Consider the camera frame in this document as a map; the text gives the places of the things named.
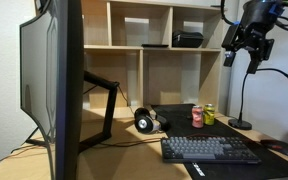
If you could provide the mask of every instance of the cubby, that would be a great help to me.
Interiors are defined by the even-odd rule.
[[[180,103],[217,107],[223,58],[219,8],[131,0],[82,0],[82,8],[85,69],[120,82],[117,108]],[[173,48],[175,30],[201,32],[202,45]],[[104,108],[106,97],[94,88],[90,109]]]

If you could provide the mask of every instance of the curved monitor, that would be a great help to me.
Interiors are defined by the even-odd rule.
[[[51,178],[75,179],[84,74],[81,2],[48,0],[40,10],[20,25],[21,109],[43,135]]]

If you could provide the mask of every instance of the mechanical keyboard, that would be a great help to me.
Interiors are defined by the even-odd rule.
[[[238,137],[162,138],[161,148],[166,163],[261,163]]]

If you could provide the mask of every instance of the green can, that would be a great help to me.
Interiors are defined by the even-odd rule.
[[[203,109],[203,119],[206,125],[214,124],[215,107],[213,104],[206,104]]]

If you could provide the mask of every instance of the mouse pad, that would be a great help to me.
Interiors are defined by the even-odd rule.
[[[180,105],[152,105],[154,111],[165,117],[171,125],[166,134],[171,136],[216,135],[237,136],[242,140],[250,140],[246,136],[231,129],[227,125],[215,119],[212,126],[204,125],[197,129],[192,126],[191,110],[194,104]],[[275,179],[288,177],[288,161],[272,153],[256,142],[246,141],[248,146],[261,160],[259,165],[241,164],[196,164],[185,163],[188,173],[192,179]]]

